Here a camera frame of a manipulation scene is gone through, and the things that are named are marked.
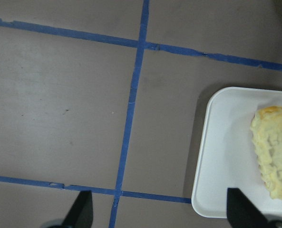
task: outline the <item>bread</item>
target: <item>bread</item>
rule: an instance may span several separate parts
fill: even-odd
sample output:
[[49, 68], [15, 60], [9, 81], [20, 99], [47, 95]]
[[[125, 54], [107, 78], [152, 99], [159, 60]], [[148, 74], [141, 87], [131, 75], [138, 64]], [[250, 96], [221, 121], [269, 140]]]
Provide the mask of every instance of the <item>bread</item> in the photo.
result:
[[282, 200], [282, 107], [258, 110], [251, 131], [265, 186], [272, 199]]

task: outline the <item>white tray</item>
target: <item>white tray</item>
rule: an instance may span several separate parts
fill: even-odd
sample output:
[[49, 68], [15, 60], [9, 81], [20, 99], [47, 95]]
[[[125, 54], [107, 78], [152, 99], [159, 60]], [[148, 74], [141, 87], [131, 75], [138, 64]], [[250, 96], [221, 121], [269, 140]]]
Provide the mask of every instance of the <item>white tray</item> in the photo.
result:
[[219, 90], [205, 115], [192, 205], [210, 218], [226, 218], [226, 192], [238, 187], [265, 215], [282, 217], [282, 200], [271, 199], [260, 177], [250, 123], [256, 110], [282, 105], [282, 92], [239, 87]]

